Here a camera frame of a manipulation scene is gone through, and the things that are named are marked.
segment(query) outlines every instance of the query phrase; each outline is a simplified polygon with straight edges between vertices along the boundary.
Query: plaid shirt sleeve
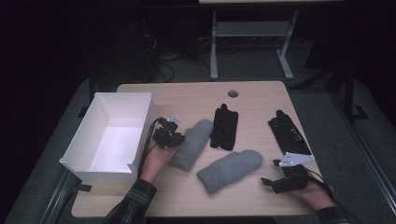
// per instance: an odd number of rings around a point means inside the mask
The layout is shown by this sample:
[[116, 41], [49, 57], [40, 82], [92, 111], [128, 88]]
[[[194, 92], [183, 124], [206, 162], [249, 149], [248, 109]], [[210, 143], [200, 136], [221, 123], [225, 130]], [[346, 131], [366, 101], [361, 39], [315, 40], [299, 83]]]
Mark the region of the plaid shirt sleeve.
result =
[[352, 224], [346, 212], [338, 206], [320, 209], [317, 215], [322, 224]]
[[131, 189], [105, 217], [104, 224], [144, 223], [146, 211], [157, 189], [143, 179], [137, 179]]

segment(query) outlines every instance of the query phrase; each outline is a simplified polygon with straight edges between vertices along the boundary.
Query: hole in table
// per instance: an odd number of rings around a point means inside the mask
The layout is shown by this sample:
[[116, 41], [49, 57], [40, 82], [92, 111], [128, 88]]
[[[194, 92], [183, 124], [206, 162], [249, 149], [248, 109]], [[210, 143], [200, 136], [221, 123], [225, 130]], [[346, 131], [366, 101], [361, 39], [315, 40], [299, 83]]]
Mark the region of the hole in table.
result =
[[236, 98], [238, 97], [239, 93], [237, 91], [228, 91], [228, 96], [231, 98]]

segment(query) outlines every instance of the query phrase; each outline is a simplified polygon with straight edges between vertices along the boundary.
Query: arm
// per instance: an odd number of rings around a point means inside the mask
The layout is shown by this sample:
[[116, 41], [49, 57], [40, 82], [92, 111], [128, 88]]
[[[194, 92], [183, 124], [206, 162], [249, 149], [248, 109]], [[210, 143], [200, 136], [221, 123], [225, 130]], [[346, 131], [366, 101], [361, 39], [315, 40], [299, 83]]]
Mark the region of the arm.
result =
[[305, 189], [293, 190], [290, 194], [301, 199], [315, 209], [320, 222], [323, 224], [352, 223], [345, 211], [336, 205], [327, 192], [322, 189], [321, 186], [312, 181], [308, 181]]
[[157, 189], [153, 186], [155, 179], [175, 151], [174, 148], [161, 148], [151, 142], [152, 150], [143, 166], [142, 175], [131, 189], [106, 216], [103, 223], [144, 223], [146, 211]]

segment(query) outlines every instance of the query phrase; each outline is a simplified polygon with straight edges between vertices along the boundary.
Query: gray mitten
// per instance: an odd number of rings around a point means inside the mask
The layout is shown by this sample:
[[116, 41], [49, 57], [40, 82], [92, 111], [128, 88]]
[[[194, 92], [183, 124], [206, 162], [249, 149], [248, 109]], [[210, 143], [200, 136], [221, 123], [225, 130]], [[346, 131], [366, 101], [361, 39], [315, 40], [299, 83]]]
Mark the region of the gray mitten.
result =
[[192, 129], [185, 132], [186, 140], [178, 147], [168, 164], [188, 172], [198, 156], [201, 155], [212, 130], [213, 122], [211, 120], [201, 119], [198, 121]]
[[240, 153], [232, 152], [229, 155], [214, 161], [197, 175], [204, 183], [208, 194], [235, 183], [258, 169], [262, 165], [262, 154], [247, 149]]

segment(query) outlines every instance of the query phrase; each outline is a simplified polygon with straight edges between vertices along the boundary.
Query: white box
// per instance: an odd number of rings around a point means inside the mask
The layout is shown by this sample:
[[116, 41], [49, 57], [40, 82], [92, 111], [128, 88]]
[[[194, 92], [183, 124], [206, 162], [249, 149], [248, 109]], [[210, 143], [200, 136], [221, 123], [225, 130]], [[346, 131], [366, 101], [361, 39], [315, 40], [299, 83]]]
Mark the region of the white box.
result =
[[97, 92], [60, 163], [86, 183], [133, 183], [156, 118], [150, 92]]

